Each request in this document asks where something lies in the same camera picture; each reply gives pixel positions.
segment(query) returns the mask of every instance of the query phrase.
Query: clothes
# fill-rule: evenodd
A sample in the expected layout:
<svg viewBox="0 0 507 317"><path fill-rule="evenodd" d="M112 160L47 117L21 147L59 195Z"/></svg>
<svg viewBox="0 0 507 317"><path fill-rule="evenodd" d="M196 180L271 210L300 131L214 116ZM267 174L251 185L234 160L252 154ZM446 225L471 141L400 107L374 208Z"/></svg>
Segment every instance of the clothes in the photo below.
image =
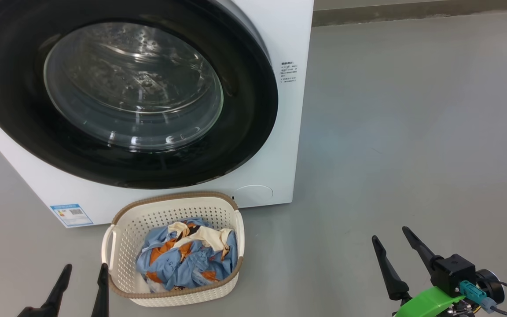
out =
<svg viewBox="0 0 507 317"><path fill-rule="evenodd" d="M201 218L189 218L152 229L136 258L152 292L161 283L167 291L210 285L228 277L238 262L232 229L217 231Z"/></svg>
<svg viewBox="0 0 507 317"><path fill-rule="evenodd" d="M134 292L137 294L145 293L163 293L167 290L160 283L155 283L151 279L147 279L145 275L135 272L134 275Z"/></svg>

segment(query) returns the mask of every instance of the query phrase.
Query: concrete floor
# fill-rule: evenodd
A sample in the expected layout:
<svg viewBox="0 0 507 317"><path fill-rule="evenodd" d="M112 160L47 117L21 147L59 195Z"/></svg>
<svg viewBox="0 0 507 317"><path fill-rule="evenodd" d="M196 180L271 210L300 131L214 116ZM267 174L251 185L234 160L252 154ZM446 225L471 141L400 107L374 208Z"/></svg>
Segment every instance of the concrete floor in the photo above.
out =
<svg viewBox="0 0 507 317"><path fill-rule="evenodd" d="M430 287L403 225L507 281L507 14L314 29L297 171L293 203L243 211L230 295L111 294L110 315L390 317L372 235L412 295ZM62 227L0 155L0 316L42 304L65 263L60 317L89 316L105 229Z"/></svg>

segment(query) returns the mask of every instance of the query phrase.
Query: front-loading washing machine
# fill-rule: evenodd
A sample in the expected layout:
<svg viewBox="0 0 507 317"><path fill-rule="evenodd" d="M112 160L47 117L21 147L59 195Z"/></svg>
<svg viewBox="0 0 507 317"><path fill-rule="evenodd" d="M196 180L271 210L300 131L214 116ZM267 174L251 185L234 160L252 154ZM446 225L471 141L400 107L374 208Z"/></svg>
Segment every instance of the front-loading washing machine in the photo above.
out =
<svg viewBox="0 0 507 317"><path fill-rule="evenodd" d="M0 0L0 152L66 227L290 203L312 0Z"/></svg>

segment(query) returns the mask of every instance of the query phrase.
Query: gray wall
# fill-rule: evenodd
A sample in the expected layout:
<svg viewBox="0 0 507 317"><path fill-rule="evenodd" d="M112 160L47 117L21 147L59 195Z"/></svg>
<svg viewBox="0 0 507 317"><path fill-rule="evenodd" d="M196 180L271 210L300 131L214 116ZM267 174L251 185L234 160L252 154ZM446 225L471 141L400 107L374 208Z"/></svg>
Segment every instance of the gray wall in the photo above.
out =
<svg viewBox="0 0 507 317"><path fill-rule="evenodd" d="M383 4L406 4L408 2L427 2L437 0L314 0L314 10L380 6Z"/></svg>

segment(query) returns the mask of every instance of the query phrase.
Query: door glass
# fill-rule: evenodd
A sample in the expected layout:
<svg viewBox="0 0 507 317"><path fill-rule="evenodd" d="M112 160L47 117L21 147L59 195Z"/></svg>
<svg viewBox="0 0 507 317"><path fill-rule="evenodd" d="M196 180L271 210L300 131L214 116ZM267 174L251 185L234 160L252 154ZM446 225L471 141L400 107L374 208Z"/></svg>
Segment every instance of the door glass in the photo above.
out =
<svg viewBox="0 0 507 317"><path fill-rule="evenodd" d="M188 145L215 124L223 106L220 80L197 50L132 23L66 35L46 58L44 83L72 124L135 152Z"/></svg>

